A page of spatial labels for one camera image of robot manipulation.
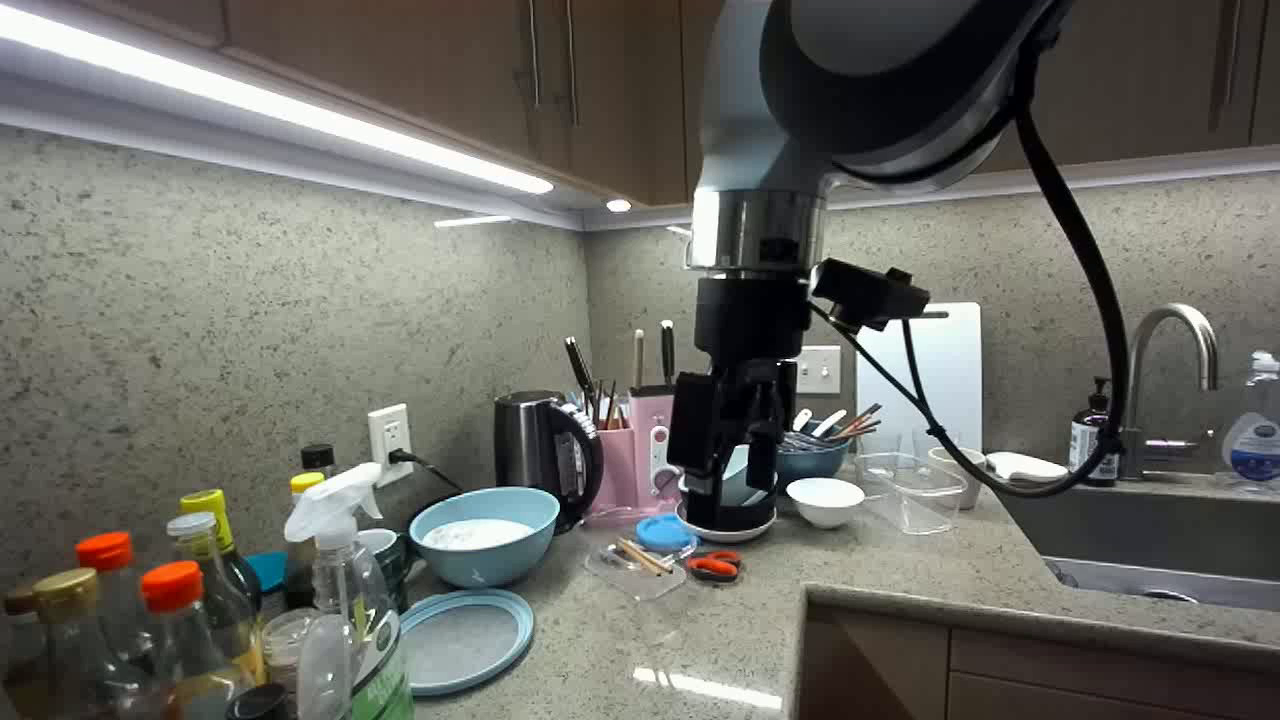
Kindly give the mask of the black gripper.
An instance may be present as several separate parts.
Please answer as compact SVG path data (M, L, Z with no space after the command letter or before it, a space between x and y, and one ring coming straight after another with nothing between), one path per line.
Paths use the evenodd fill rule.
M810 290L799 278L703 278L697 284L697 350L710 378L679 374L671 399L669 462L710 496L720 468L720 388L755 385L750 403L750 486L769 494L776 445L798 411L798 366L810 332Z

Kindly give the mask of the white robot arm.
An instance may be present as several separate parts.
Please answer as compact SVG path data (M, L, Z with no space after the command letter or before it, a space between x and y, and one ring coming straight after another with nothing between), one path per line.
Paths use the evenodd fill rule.
M772 480L792 411L781 374L810 305L857 328L927 293L818 254L839 178L926 185L990 155L1071 0L723 0L703 70L691 192L697 350L677 379L671 462L710 499L733 462Z

